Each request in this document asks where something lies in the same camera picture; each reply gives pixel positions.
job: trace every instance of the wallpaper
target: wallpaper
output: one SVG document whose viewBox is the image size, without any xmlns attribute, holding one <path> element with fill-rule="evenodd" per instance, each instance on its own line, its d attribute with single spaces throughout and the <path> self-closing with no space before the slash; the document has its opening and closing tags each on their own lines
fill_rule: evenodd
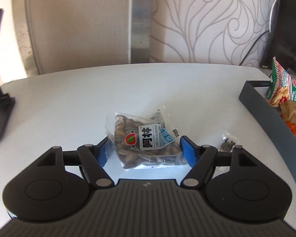
<svg viewBox="0 0 296 237">
<path fill-rule="evenodd" d="M 274 0 L 153 0 L 151 62 L 238 65 L 269 28 Z M 258 67 L 269 33 L 243 65 Z"/>
</svg>

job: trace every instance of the snack bag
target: snack bag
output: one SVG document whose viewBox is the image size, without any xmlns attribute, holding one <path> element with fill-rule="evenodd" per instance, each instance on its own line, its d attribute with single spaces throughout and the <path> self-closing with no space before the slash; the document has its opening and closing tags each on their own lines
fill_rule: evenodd
<svg viewBox="0 0 296 237">
<path fill-rule="evenodd" d="M 296 78 L 291 77 L 274 57 L 272 82 L 266 101 L 270 106 L 278 107 L 287 100 L 296 102 Z"/>
<path fill-rule="evenodd" d="M 285 124 L 288 126 L 288 128 L 292 131 L 293 135 L 296 137 L 296 124 L 292 124 L 289 121 L 286 121 Z"/>
<path fill-rule="evenodd" d="M 296 102 L 286 101 L 280 103 L 280 108 L 283 113 L 284 122 L 289 121 L 292 124 L 296 124 Z"/>
<path fill-rule="evenodd" d="M 178 131 L 166 128 L 160 111 L 151 119 L 116 113 L 114 134 L 109 128 L 107 131 L 124 169 L 186 164 L 177 142 Z"/>
<path fill-rule="evenodd" d="M 231 152 L 233 147 L 237 144 L 239 144 L 237 137 L 228 132 L 225 132 L 223 134 L 223 143 L 218 151 Z"/>
</svg>

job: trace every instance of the plastic packaging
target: plastic packaging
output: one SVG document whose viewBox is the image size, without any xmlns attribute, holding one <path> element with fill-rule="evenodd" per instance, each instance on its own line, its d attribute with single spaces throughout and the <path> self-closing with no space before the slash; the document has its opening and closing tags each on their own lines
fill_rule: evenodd
<svg viewBox="0 0 296 237">
<path fill-rule="evenodd" d="M 286 101 L 280 104 L 283 120 L 296 124 L 296 102 Z"/>
<path fill-rule="evenodd" d="M 218 151 L 231 152 L 235 145 L 239 144 L 238 138 L 231 133 L 225 132 L 223 134 L 223 143 Z"/>
<path fill-rule="evenodd" d="M 115 113 L 107 117 L 106 128 L 114 143 L 110 146 L 114 151 L 106 151 L 107 158 L 117 155 L 124 169 L 186 164 L 179 146 L 180 134 L 176 128 L 168 128 L 160 110 L 150 119 Z"/>
<path fill-rule="evenodd" d="M 289 121 L 285 121 L 285 124 L 288 126 L 288 128 L 292 131 L 293 135 L 296 137 L 296 124 L 292 124 Z"/>
<path fill-rule="evenodd" d="M 296 78 L 291 77 L 274 57 L 272 82 L 266 101 L 270 106 L 278 107 L 287 100 L 296 102 Z"/>
</svg>

